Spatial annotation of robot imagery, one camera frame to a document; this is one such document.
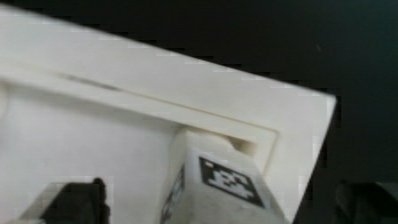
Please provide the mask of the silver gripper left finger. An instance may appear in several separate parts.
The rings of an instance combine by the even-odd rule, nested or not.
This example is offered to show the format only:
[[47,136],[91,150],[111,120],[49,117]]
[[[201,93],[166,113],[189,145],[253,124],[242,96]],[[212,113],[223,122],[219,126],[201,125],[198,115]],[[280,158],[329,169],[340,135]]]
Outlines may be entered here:
[[52,183],[22,220],[38,220],[40,224],[111,224],[104,179],[97,177],[91,182]]

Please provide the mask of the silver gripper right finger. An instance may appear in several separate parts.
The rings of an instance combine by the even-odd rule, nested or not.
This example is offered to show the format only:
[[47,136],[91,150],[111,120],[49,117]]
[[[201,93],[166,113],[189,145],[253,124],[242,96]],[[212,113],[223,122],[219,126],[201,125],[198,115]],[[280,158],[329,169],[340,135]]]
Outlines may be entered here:
[[398,183],[340,184],[335,224],[398,224]]

